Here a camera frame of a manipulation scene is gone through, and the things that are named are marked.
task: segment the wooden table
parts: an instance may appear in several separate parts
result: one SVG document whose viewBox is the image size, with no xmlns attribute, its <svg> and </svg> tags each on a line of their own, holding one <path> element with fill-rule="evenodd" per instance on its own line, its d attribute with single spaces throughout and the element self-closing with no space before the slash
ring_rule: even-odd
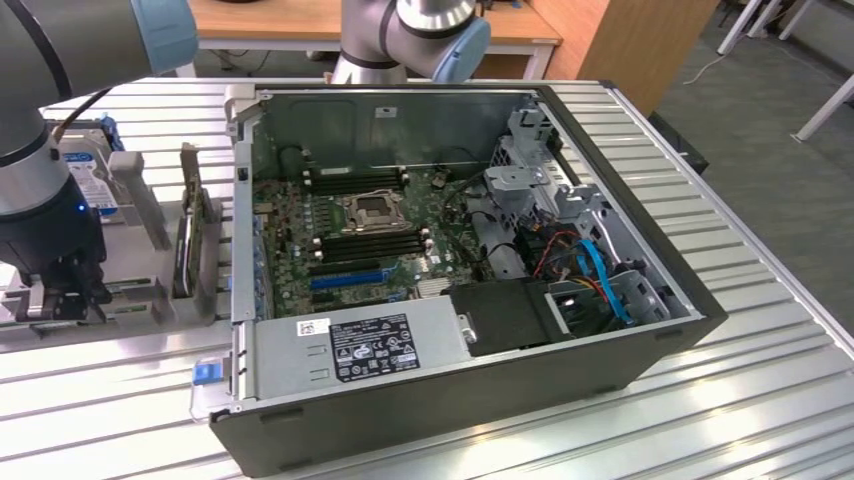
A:
<svg viewBox="0 0 854 480">
<path fill-rule="evenodd" d="M 340 50 L 342 0 L 262 0 L 250 4 L 190 0 L 190 5 L 202 49 Z M 560 35 L 526 3 L 522 8 L 495 4 L 486 19 L 492 26 L 487 53 L 527 57 L 523 78 L 542 79 Z M 179 69 L 179 76 L 196 76 L 192 65 Z"/>
</svg>

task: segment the wooden cabinet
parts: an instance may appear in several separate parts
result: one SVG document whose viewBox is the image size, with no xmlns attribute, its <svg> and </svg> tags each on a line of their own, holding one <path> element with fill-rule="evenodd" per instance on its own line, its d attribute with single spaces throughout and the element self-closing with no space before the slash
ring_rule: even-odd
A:
<svg viewBox="0 0 854 480">
<path fill-rule="evenodd" d="M 611 80 L 638 109 L 658 106 L 718 0 L 530 0 L 563 37 L 546 78 Z"/>
</svg>

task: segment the open computer tower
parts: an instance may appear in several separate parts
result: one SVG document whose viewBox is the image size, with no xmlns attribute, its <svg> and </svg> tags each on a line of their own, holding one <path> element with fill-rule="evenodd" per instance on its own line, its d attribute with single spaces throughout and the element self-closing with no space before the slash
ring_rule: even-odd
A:
<svg viewBox="0 0 854 480">
<path fill-rule="evenodd" d="M 550 87 L 242 95 L 211 428 L 247 475 L 621 389 L 725 320 Z"/>
</svg>

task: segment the blue pcie slot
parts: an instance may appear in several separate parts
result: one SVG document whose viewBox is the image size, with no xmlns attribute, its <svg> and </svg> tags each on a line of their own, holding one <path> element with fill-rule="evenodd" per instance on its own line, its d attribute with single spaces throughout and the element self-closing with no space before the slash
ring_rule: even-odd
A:
<svg viewBox="0 0 854 480">
<path fill-rule="evenodd" d="M 322 290 L 324 288 L 352 287 L 354 285 L 366 285 L 368 283 L 383 283 L 386 281 L 386 272 L 355 273 L 340 277 L 315 278 L 311 280 L 311 290 Z"/>
</svg>

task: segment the robotic arm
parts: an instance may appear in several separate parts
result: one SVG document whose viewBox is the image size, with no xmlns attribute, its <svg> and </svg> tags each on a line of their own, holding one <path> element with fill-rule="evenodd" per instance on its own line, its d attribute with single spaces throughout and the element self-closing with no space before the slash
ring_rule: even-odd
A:
<svg viewBox="0 0 854 480">
<path fill-rule="evenodd" d="M 99 215 L 39 107 L 174 70 L 196 50 L 183 0 L 0 0 L 0 262 L 43 297 L 21 298 L 19 321 L 104 321 L 111 301 Z"/>
<path fill-rule="evenodd" d="M 436 83 L 471 77 L 490 45 L 476 0 L 344 0 L 332 83 L 406 83 L 406 67 Z"/>
</svg>

